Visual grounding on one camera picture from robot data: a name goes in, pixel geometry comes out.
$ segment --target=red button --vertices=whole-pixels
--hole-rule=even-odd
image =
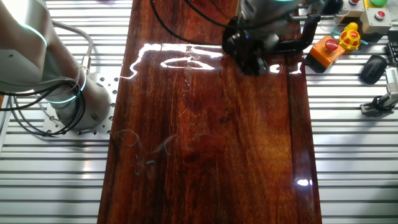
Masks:
[[[329,51],[337,50],[337,48],[338,48],[338,42],[335,41],[335,40],[333,40],[333,39],[327,40],[327,41],[325,42],[325,48],[326,48],[327,50],[329,50]]]
[[[378,20],[383,20],[385,16],[386,16],[386,13],[384,13],[383,11],[378,11],[376,13],[376,15],[374,15],[374,17]]]
[[[359,3],[359,0],[349,0],[349,3],[355,6],[357,3]]]

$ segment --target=glossy wooden surface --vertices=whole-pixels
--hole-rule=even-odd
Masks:
[[[183,0],[155,5],[176,33],[220,43],[223,29]],[[302,56],[267,61],[271,73],[244,77],[219,46],[176,40],[133,1],[98,223],[321,223]]]

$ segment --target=black cable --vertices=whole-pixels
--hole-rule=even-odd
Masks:
[[[183,41],[185,41],[185,42],[188,42],[188,43],[190,43],[190,44],[215,45],[215,46],[221,45],[221,44],[208,44],[208,43],[205,43],[205,42],[198,42],[198,41],[194,41],[194,40],[188,40],[188,39],[186,39],[186,38],[184,38],[184,37],[182,37],[182,36],[180,36],[180,35],[174,33],[172,30],[170,30],[170,29],[164,24],[163,20],[160,18],[159,13],[157,13],[156,8],[155,8],[155,5],[154,5],[154,3],[152,2],[153,0],[149,0],[149,1],[150,1],[150,6],[151,6],[151,8],[152,8],[152,10],[153,10],[153,12],[154,12],[154,14],[155,14],[156,19],[159,21],[159,23],[162,25],[162,27],[163,27],[169,34],[171,34],[172,36],[174,36],[174,37],[176,37],[176,38],[178,38],[178,39],[180,39],[180,40],[183,40]]]
[[[231,19],[230,17],[228,17],[217,5],[213,0],[209,0],[209,2],[217,9],[217,11],[219,11],[224,17],[225,19]]]
[[[153,11],[154,14],[155,14],[156,19],[158,20],[158,22],[161,24],[161,26],[162,26],[170,35],[172,35],[172,36],[174,36],[174,37],[176,37],[176,38],[178,38],[178,39],[180,39],[180,40],[183,40],[183,41],[185,41],[185,42],[188,42],[189,44],[197,44],[197,45],[215,45],[215,46],[220,46],[220,45],[221,45],[221,44],[212,44],[212,43],[198,42],[198,41],[194,41],[194,40],[189,40],[189,39],[186,39],[186,38],[184,38],[184,37],[182,37],[182,36],[180,36],[180,35],[174,33],[172,30],[170,30],[170,29],[164,24],[163,20],[160,18],[159,13],[157,12],[157,10],[156,10],[156,8],[155,8],[155,5],[154,5],[154,3],[153,3],[153,0],[149,0],[149,2],[150,2],[150,6],[151,6],[151,8],[152,8],[152,11]],[[295,9],[293,9],[293,10],[291,10],[291,11],[289,11],[289,12],[286,12],[286,14],[284,14],[284,15],[277,16],[276,18],[274,18],[274,19],[272,19],[272,20],[270,20],[270,21],[268,21],[268,22],[264,22],[264,23],[258,24],[258,25],[256,25],[256,26],[234,27],[234,26],[227,26],[227,25],[225,25],[225,24],[221,24],[221,23],[219,23],[219,22],[216,22],[216,21],[210,19],[209,17],[207,17],[206,15],[204,15],[204,13],[200,12],[197,8],[195,8],[195,6],[192,6],[192,4],[190,4],[190,2],[188,2],[187,0],[185,0],[185,2],[186,2],[188,5],[190,5],[191,8],[192,8],[193,10],[195,10],[199,15],[201,15],[202,17],[204,17],[204,18],[207,19],[208,21],[210,21],[210,22],[212,22],[212,23],[214,23],[214,24],[216,24],[216,25],[219,25],[219,26],[222,26],[222,27],[225,27],[225,28],[232,28],[232,29],[255,29],[255,28],[262,27],[262,26],[266,26],[266,25],[268,25],[268,24],[271,24],[271,23],[273,23],[273,22],[275,22],[275,21],[277,21],[277,20],[283,18],[286,14],[290,14],[290,13],[296,11],[296,10],[299,8],[299,7],[296,7]]]
[[[22,110],[22,109],[28,108],[28,107],[30,107],[30,106],[33,106],[33,105],[35,105],[36,103],[42,101],[46,96],[48,96],[49,94],[51,94],[51,93],[52,93],[54,90],[56,90],[57,88],[58,88],[58,87],[54,88],[52,91],[48,91],[48,92],[44,93],[44,94],[43,94],[41,97],[39,97],[37,100],[35,100],[35,101],[31,102],[31,103],[28,103],[28,104],[26,104],[26,105],[24,105],[24,106],[17,106],[17,107],[15,107],[15,108],[13,108],[13,107],[10,107],[10,108],[0,108],[0,111]]]
[[[28,122],[28,120],[26,120],[25,116],[22,114],[22,111],[18,110],[22,120],[24,122],[26,122],[31,128],[35,129],[37,132],[31,131],[27,127],[25,127],[21,123],[21,121],[19,121],[19,119],[17,119],[17,115],[16,115],[14,110],[12,110],[11,112],[12,112],[12,115],[15,117],[16,121],[18,122],[18,124],[22,128],[24,128],[27,132],[29,132],[31,134],[40,135],[40,136],[55,136],[55,135],[59,135],[59,134],[65,134],[66,132],[68,132],[71,129],[73,129],[81,121],[81,119],[83,118],[84,113],[86,111],[86,101],[85,101],[85,97],[83,96],[83,93],[79,89],[77,89],[75,91],[75,93],[78,95],[78,97],[77,97],[77,100],[76,100],[75,112],[74,112],[74,114],[72,116],[72,119],[70,120],[70,122],[67,125],[65,125],[65,127],[63,127],[62,129],[58,130],[55,133],[47,133],[47,132],[45,132],[43,130],[40,130],[40,129],[36,128],[33,124],[31,124],[30,122]],[[17,99],[16,99],[15,96],[14,96],[14,98],[15,98],[15,104],[19,108]]]
[[[258,25],[254,25],[254,26],[241,26],[240,27],[240,26],[229,26],[227,24],[222,24],[220,22],[217,22],[217,21],[213,20],[212,18],[206,16],[206,14],[202,13],[189,0],[184,0],[184,1],[185,1],[185,3],[187,3],[189,5],[189,7],[191,7],[195,12],[197,12],[199,15],[201,15],[207,21],[212,22],[213,24],[216,24],[216,25],[224,27],[224,28],[237,29],[237,30],[248,30],[248,29],[257,29],[257,28],[260,28],[260,27],[264,27],[264,26],[269,25],[269,24],[271,24],[271,23],[273,23],[275,21],[278,21],[279,19],[282,19],[286,15],[288,15],[288,14],[290,14],[292,12],[295,12],[296,10],[299,9],[299,7],[297,6],[294,9],[292,9],[290,11],[287,11],[285,14],[279,15],[279,16],[277,16],[277,17],[275,17],[275,18],[273,18],[273,19],[271,19],[271,20],[269,20],[267,22],[263,22],[263,23],[260,23]]]
[[[382,98],[382,96],[376,96],[375,98],[373,98],[372,105],[373,105],[374,109],[376,109],[380,112],[387,112],[387,111],[394,109],[395,106],[390,106],[389,108],[384,108],[384,107],[380,106],[379,105],[380,98]]]
[[[56,84],[56,85],[52,85],[50,87],[47,87],[45,89],[42,90],[38,90],[38,91],[34,91],[34,92],[30,92],[30,93],[9,93],[9,92],[4,92],[4,91],[0,91],[1,95],[6,95],[6,96],[33,96],[36,94],[40,94],[40,93],[44,93],[46,91],[50,91],[53,90],[55,87],[58,88],[62,85],[65,85],[67,82],[72,82],[73,80],[65,80],[62,83]]]

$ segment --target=white control box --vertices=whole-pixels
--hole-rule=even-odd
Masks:
[[[362,31],[365,34],[387,34],[392,27],[391,17],[387,9],[367,8],[361,15],[361,22],[363,23]]]
[[[360,0],[356,5],[352,5],[351,3],[349,3],[349,0],[344,0],[343,10],[340,14],[345,15],[345,17],[359,18],[364,11],[365,6],[362,0]]]

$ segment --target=robot end effector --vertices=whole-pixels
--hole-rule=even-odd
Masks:
[[[238,15],[223,34],[223,50],[235,59],[245,75],[260,75],[269,70],[265,55],[299,53],[313,40],[321,20],[334,19],[343,0],[314,0],[306,16],[293,16],[302,0],[241,0]],[[288,24],[305,21],[301,38],[279,41],[288,34]]]

